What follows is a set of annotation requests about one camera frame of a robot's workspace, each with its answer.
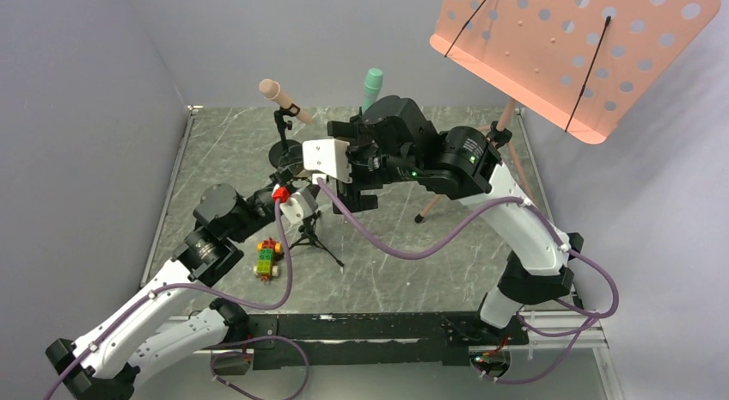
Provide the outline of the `black tripod shock-mount stand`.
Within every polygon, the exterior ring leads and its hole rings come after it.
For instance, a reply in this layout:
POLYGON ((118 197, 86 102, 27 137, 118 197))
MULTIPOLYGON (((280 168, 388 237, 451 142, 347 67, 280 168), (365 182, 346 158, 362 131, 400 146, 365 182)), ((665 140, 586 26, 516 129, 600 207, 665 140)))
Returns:
MULTIPOLYGON (((287 191, 288 188, 307 188, 312 187, 316 188, 318 191, 318 194, 321 190, 321 188, 310 181, 310 179, 303 177, 303 176, 295 176, 292 171, 288 168, 284 168, 283 170, 279 170, 274 172, 269 176, 269 178, 272 180, 274 184, 280 185, 281 188, 284 188, 285 191, 288 193, 288 195, 280 194, 279 197, 281 197, 281 203, 285 201, 285 198, 289 196, 289 192, 287 191)), ((316 229, 316 223, 319 221, 320 217, 322 216, 322 212, 319 209, 314 215, 311 217, 305 218, 302 223, 296 224, 297 231, 299 233, 299 238, 291 243, 289 245, 290 249, 294 249, 297 246, 312 246, 318 249, 322 249, 325 252, 327 252, 335 261, 335 263, 340 267, 340 271, 343 271, 345 264, 344 262, 336 257, 329 249, 326 247, 323 242, 320 240, 318 235, 315 232, 316 229)))

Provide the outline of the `black round-base mic stand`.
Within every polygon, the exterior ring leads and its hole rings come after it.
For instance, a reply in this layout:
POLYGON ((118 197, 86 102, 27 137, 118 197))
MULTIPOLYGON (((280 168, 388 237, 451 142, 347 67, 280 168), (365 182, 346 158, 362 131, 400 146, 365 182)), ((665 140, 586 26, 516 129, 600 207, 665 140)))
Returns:
POLYGON ((296 117, 300 112, 299 106, 292 103, 288 108, 280 107, 273 113, 279 142, 269 149, 268 160, 274 168, 303 162, 302 144, 286 136, 286 132, 292 129, 292 122, 285 118, 296 117))

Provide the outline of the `teal microphone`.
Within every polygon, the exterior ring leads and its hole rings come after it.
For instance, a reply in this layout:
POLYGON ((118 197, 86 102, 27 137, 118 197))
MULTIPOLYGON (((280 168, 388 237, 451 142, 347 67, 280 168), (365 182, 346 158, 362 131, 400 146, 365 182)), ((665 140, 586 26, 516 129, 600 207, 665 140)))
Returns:
POLYGON ((383 86, 383 71, 378 68, 370 68, 364 79, 363 100, 361 112, 365 113, 378 99, 383 86))

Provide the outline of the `pink microphone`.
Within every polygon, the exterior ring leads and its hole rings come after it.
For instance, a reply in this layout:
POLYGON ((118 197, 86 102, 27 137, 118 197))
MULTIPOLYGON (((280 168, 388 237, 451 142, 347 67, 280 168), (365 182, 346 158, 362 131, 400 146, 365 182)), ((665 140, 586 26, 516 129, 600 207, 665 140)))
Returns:
POLYGON ((302 123, 309 125, 313 122, 312 116, 299 107, 294 100, 283 91, 279 82, 270 78, 262 79, 259 83, 259 91, 268 101, 275 102, 281 108, 288 110, 302 123))

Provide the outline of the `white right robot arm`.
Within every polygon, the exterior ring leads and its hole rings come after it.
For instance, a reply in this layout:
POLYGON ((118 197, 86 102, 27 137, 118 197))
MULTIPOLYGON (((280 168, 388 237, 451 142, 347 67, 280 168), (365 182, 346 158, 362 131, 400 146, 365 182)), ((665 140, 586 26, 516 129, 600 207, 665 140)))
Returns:
POLYGON ((526 305, 567 295, 578 236, 557 228, 518 185, 493 137, 471 126, 439 131, 418 104, 386 96, 346 121, 327 124, 337 143, 325 174, 336 182, 334 210, 352 217, 377 207, 376 190, 413 182, 483 218, 510 247, 505 269, 479 306, 479 337, 504 337, 526 305))

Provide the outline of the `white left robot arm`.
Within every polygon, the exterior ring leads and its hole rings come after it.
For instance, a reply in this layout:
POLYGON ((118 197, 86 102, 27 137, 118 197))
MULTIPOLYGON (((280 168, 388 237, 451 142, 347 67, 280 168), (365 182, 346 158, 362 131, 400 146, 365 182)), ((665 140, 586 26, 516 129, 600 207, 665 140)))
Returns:
POLYGON ((246 198, 230 184, 206 189, 195 226, 157 274, 113 315, 74 340, 46 349, 58 374, 44 397, 64 386, 75 399, 128 399, 152 375, 192 352, 246 334, 245 310, 274 310, 292 291, 292 262, 280 300, 256 303, 215 289, 243 258, 239 244, 270 224, 315 215, 312 188, 272 182, 246 198))

